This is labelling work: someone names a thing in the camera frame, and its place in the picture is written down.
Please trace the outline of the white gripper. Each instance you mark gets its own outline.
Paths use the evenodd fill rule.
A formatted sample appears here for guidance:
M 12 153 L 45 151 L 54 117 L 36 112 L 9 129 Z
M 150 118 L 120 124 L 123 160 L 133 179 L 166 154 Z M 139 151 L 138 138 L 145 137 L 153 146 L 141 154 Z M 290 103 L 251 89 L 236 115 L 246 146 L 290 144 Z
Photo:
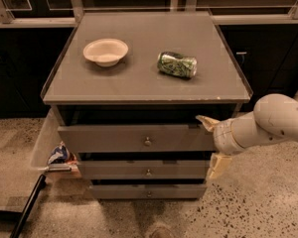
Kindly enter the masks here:
M 216 148 L 220 153 L 213 153 L 207 172 L 207 180 L 219 178 L 228 168 L 232 155 L 240 154 L 244 148 L 236 141 L 232 132 L 232 118 L 220 121 L 208 116 L 197 115 L 208 132 L 213 132 Z

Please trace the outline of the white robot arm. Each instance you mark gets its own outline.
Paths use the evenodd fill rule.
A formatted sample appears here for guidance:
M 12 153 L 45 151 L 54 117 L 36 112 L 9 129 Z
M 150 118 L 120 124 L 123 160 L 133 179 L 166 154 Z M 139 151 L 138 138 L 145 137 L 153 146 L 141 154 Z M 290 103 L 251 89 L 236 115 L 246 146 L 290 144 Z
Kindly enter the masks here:
M 220 121 L 197 115 L 196 119 L 213 134 L 217 149 L 211 156 L 207 180 L 220 177 L 233 156 L 251 147 L 298 143 L 298 101 L 280 93 L 259 98 L 251 112 L 236 118 Z

